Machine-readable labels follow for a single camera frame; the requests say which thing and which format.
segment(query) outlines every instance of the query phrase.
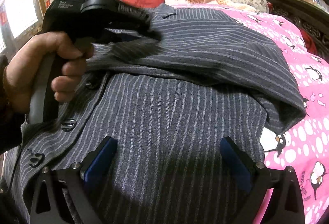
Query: jacket sleeve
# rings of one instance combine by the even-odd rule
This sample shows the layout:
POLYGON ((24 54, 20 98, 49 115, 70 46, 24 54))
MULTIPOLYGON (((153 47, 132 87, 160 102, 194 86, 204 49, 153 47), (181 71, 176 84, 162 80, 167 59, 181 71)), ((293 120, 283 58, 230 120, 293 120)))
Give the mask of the jacket sleeve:
POLYGON ((5 55, 0 55, 0 154, 22 143, 20 126, 23 114, 14 113, 3 89, 3 72, 8 65, 5 55))

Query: bed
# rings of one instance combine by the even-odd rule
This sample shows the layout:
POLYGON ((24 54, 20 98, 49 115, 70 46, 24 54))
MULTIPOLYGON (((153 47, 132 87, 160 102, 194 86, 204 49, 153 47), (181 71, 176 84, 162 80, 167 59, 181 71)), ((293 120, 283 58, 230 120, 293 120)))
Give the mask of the bed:
MULTIPOLYGON (((174 7, 202 7, 222 10, 237 24, 272 39, 282 51, 303 97, 307 116, 282 136, 264 128, 260 142, 268 168, 295 168, 304 202, 305 223, 316 224, 329 206, 329 64, 307 52, 299 29, 287 19, 268 14, 266 0, 231 0, 255 8, 244 12, 225 5, 179 4, 174 7)), ((260 223, 271 192, 254 223, 260 223)))

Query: pink bedsheet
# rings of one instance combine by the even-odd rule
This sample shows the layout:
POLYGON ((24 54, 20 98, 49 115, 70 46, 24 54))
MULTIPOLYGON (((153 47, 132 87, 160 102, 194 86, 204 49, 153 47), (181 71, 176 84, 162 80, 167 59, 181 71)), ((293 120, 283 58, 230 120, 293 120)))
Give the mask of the pink bedsheet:
MULTIPOLYGON (((300 31, 281 16, 236 10, 224 5, 189 4, 176 8, 222 10, 237 23, 272 39, 282 50, 303 96, 307 116, 285 132, 276 135, 264 128, 260 143, 268 168, 295 168, 304 201, 305 224, 315 224, 329 205, 329 64, 307 52, 300 31)), ((271 191, 254 221, 259 224, 271 191)))

